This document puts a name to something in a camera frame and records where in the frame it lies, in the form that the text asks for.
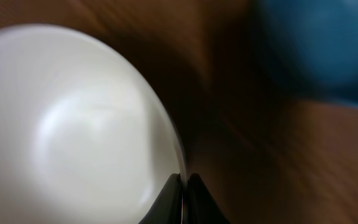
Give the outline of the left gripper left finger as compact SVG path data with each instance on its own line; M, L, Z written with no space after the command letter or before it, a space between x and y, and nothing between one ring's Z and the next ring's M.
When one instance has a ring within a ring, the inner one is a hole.
M182 224L182 182L172 174L139 224Z

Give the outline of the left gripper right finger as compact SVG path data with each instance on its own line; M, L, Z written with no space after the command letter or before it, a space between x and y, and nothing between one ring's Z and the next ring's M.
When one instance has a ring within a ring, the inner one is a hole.
M199 174L192 174L188 181L188 223L230 224L222 214Z

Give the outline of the cream large bowl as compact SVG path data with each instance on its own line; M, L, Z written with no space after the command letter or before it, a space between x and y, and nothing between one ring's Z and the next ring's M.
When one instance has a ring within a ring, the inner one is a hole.
M186 165L139 71L66 27L0 29L0 223L139 223Z

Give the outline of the dark blue bowl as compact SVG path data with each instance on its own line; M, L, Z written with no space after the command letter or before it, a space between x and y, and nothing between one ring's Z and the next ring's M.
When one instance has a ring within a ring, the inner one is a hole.
M254 16L257 58L279 88L358 107L358 0L258 0Z

